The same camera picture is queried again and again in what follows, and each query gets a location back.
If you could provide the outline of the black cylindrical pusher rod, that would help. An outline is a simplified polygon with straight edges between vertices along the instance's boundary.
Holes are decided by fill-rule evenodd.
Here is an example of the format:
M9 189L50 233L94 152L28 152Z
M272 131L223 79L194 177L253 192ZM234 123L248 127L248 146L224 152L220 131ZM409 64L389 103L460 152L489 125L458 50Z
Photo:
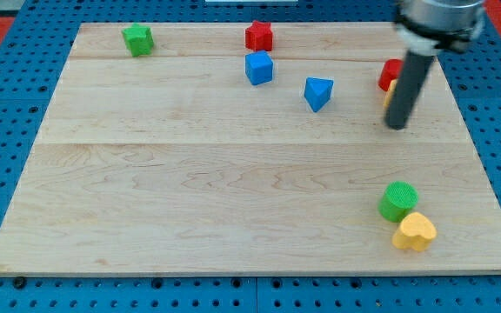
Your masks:
M406 127L434 58L409 50L406 52L396 87L384 115L384 122L390 129L402 130Z

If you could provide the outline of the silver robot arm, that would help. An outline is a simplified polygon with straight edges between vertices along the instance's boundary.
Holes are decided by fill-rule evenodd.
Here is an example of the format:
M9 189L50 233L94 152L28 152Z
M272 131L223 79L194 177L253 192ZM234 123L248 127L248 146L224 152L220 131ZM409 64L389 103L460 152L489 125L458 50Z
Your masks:
M384 121L389 128L402 130L436 55L464 53L482 33L484 0L402 0L394 24L407 51Z

